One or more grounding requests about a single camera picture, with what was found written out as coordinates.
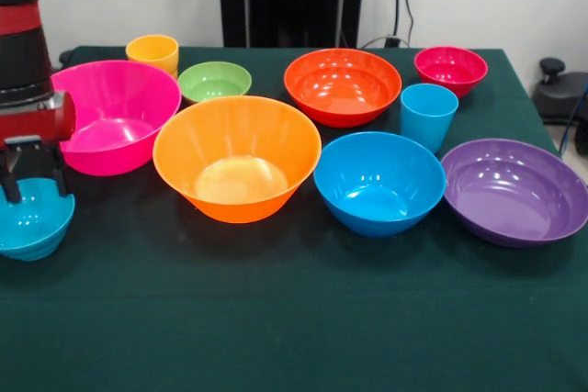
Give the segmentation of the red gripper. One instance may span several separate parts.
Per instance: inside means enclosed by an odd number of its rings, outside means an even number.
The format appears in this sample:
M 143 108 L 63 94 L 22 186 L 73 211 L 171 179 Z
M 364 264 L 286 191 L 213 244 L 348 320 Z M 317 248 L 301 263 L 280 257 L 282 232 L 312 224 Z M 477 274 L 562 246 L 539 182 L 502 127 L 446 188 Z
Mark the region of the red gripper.
M 19 153 L 7 149 L 29 144 L 51 145 L 52 173 L 58 193 L 60 196 L 70 195 L 65 161 L 57 143 L 72 137 L 75 120 L 74 101 L 66 91 L 54 92 L 49 98 L 35 103 L 1 109 L 1 185 L 8 202 L 19 203 L 21 194 L 12 174 Z

